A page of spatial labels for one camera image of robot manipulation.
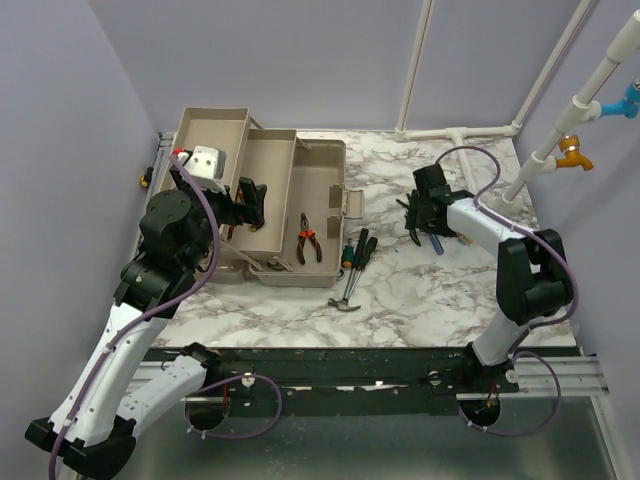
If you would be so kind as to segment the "red blue handle screwdriver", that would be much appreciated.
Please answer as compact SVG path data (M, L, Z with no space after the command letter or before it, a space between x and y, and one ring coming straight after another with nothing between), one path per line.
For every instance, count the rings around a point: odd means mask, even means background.
M439 239L439 237L435 234L429 235L429 240L431 245L438 256L442 256L444 254L444 247Z

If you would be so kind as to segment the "orange screwdriver bit set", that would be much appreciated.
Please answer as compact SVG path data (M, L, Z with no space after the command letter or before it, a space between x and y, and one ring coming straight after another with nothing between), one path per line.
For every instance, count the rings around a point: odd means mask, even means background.
M461 233L457 234L457 239L460 243L464 245L471 245L473 243L473 240L471 238Z

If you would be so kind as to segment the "red black utility knife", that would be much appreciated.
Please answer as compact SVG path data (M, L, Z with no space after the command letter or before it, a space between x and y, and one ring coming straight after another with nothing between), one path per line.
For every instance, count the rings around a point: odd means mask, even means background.
M244 217L243 217L244 206L245 206L244 194L241 190L241 187L238 186L233 199L233 208L232 208L234 224L231 224L228 227L227 236L226 236L227 241L230 241L233 238L233 234L236 227L244 223Z

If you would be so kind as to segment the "orange black pliers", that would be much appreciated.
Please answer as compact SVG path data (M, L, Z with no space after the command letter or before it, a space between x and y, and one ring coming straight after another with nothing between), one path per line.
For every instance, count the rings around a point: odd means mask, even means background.
M313 246L315 250L316 261L321 262L323 260L321 245L316 237L315 231L310 228L310 224L306 214L302 212L300 214L300 232L298 234L298 244L296 250L297 259L301 265L306 264L304 249L307 243L310 243Z

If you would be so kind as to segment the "beige plastic tool box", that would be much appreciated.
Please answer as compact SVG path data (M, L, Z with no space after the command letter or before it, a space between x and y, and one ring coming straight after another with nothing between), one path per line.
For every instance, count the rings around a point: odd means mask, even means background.
M295 129L261 127L246 108L184 110L171 144L219 202L221 257L211 280L329 288L341 269L346 220L364 213L347 187L347 147Z

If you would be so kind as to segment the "black yellow screwdriver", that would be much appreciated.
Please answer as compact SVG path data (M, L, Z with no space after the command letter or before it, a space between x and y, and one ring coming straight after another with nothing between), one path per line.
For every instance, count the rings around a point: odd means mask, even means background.
M356 256L354 259L354 268L356 270L364 270L366 268L366 265L369 263L371 256L377 248L377 244L378 238L371 237L367 240L363 247L357 247Z

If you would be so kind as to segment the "green handle screwdriver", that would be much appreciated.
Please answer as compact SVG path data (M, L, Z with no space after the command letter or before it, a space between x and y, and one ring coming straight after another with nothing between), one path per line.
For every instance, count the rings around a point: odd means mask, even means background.
M344 269L350 269L353 266L354 259L355 259L355 249L353 246L353 239L349 238L342 251L341 267Z

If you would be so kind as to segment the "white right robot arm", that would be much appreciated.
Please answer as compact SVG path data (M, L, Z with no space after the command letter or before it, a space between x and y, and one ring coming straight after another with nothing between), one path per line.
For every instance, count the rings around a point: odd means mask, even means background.
M410 232L470 238L497 261L498 309L489 326L465 347L460 379L480 392L496 380L527 333L578 299L558 232L534 231L483 205L467 190L454 191L440 165L413 172L416 188L408 195Z

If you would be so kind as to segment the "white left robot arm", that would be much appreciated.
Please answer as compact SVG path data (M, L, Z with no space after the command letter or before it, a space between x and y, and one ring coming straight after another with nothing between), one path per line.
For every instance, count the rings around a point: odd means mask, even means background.
M184 396L214 393L220 358L201 344L185 347L174 363L134 393L134 374L180 303L215 271L199 268L220 256L219 227L262 221L260 206L232 200L194 180L177 178L153 196L140 221L142 244L122 270L100 340L76 384L48 417L31 422L26 439L48 452L48 476L58 466L93 479L112 479L126 465L138 438Z

